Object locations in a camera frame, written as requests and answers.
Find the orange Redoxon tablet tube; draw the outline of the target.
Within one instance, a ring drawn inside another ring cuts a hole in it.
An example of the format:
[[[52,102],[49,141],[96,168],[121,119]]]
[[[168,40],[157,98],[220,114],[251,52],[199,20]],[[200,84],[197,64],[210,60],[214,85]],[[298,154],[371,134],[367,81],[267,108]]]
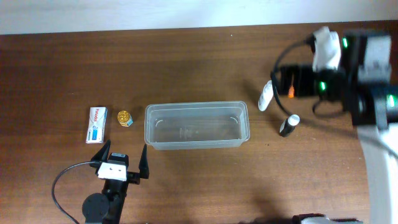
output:
[[[289,98],[293,98],[293,97],[294,97],[294,94],[295,94],[295,89],[294,89],[293,86],[291,86],[291,87],[289,88],[288,97],[289,97]]]

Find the white calamine lotion bottle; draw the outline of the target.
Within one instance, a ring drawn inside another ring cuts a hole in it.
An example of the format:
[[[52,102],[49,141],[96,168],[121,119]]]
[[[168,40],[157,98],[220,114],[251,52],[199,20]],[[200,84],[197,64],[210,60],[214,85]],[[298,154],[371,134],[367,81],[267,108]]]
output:
[[[269,80],[265,85],[264,88],[262,89],[262,93],[259,97],[258,101],[258,108],[260,111],[265,111],[267,107],[269,106],[269,103],[274,97],[274,92],[273,92],[273,87],[272,87],[272,81]]]

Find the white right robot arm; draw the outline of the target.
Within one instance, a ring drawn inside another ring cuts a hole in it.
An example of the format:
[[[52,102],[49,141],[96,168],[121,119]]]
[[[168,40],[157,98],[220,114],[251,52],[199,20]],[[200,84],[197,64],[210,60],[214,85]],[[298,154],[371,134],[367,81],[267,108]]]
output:
[[[294,96],[339,102],[357,130],[368,176],[371,223],[397,222],[397,86],[391,83],[392,38],[383,30],[338,35],[323,27],[292,44],[307,45],[313,63],[271,70],[274,98]]]

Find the dark bottle white cap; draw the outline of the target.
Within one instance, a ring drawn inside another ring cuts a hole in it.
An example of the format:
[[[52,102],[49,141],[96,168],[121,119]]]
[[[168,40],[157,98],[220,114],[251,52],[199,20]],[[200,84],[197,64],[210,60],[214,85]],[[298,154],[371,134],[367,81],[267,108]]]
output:
[[[290,115],[284,122],[281,124],[279,129],[279,134],[286,138],[289,134],[291,134],[295,127],[299,124],[300,117],[297,114]]]

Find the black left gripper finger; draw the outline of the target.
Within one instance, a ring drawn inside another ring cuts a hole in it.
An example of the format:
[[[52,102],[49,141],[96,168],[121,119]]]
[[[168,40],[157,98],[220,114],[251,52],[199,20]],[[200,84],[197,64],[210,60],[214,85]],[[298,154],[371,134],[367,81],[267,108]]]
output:
[[[90,166],[99,168],[103,162],[106,162],[109,155],[111,141],[107,140],[104,146],[91,158]]]
[[[149,164],[147,160],[147,145],[145,144],[142,150],[139,162],[139,175],[141,179],[149,178]]]

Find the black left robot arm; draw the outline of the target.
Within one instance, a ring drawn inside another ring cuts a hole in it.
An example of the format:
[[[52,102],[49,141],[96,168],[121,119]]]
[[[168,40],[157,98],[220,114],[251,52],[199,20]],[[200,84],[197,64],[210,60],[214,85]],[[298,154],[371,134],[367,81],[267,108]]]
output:
[[[86,223],[119,223],[129,185],[139,185],[142,179],[149,178],[147,146],[143,147],[139,161],[139,172],[128,170],[129,157],[126,154],[110,153],[111,141],[91,158],[90,166],[95,174],[104,180],[100,193],[89,195],[82,205]]]

